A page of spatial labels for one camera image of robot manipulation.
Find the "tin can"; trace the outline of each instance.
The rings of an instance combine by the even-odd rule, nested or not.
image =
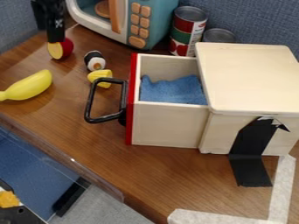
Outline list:
[[[228,30],[213,28],[205,31],[203,42],[235,43],[236,38],[234,34]]]
[[[174,14],[169,50],[174,55],[193,57],[195,43],[201,40],[207,16],[203,10],[192,6],[178,7]]]

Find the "yellow banana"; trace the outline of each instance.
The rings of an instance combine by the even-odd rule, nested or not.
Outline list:
[[[112,78],[111,70],[96,70],[88,74],[87,79],[93,83],[96,79],[99,78]],[[98,84],[98,87],[101,88],[109,88],[111,83],[108,82],[101,82]]]
[[[39,95],[50,87],[52,74],[42,70],[12,84],[5,91],[0,91],[0,102],[5,100],[22,101]]]

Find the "white tape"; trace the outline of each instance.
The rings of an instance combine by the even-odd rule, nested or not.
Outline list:
[[[294,157],[290,155],[280,157],[267,220],[176,209],[170,214],[167,221],[169,224],[286,224],[289,217],[295,169],[296,159]]]
[[[289,204],[292,197],[293,181],[295,177],[296,159],[287,155],[280,157],[272,190],[269,216],[270,221],[287,223]]]
[[[202,213],[176,209],[168,216],[169,224],[282,224],[270,220],[256,220],[217,213]]]

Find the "microwave buttons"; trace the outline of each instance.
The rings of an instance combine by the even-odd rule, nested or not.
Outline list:
[[[131,15],[131,23],[133,25],[139,25],[139,16],[137,16],[136,14],[132,14]]]
[[[139,34],[139,27],[137,25],[131,25],[131,32],[135,35]]]
[[[142,38],[137,38],[134,36],[129,37],[129,43],[138,48],[144,48],[146,46],[146,42]]]
[[[140,13],[140,4],[139,3],[132,3],[131,4],[131,10],[134,13],[139,14]]]
[[[142,7],[142,12],[141,14],[144,16],[144,17],[149,17],[150,16],[150,13],[151,13],[151,8],[149,6],[143,6]]]
[[[149,32],[149,30],[146,30],[146,29],[141,28],[140,31],[139,31],[139,35],[140,35],[140,37],[142,37],[143,39],[146,39],[146,38],[149,37],[150,32]]]
[[[150,27],[150,20],[148,18],[142,17],[140,19],[140,26],[143,28],[149,28]]]

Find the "wooden drawer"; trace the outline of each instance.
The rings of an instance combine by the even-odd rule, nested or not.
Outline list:
[[[139,100],[143,75],[147,74],[152,81],[172,81],[189,74],[199,77],[196,59],[137,54],[133,60],[127,143],[198,148],[209,116],[208,106]]]

